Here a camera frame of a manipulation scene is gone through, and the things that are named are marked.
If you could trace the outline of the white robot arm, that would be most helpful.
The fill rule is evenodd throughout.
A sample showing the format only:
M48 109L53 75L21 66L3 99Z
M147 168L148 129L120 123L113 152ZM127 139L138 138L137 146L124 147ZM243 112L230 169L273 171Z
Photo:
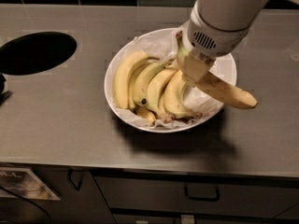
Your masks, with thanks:
M269 0L196 0L184 31L184 79L199 82L216 58L232 52ZM295 4L299 0L289 0Z

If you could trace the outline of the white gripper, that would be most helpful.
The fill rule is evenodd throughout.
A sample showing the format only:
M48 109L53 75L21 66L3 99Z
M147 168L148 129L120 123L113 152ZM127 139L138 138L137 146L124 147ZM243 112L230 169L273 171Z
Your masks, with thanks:
M186 82L192 86L198 83L214 65L213 57L231 53L248 31L248 28L236 31L213 28L200 15L196 2L183 35L184 46L190 50L183 56L180 67Z

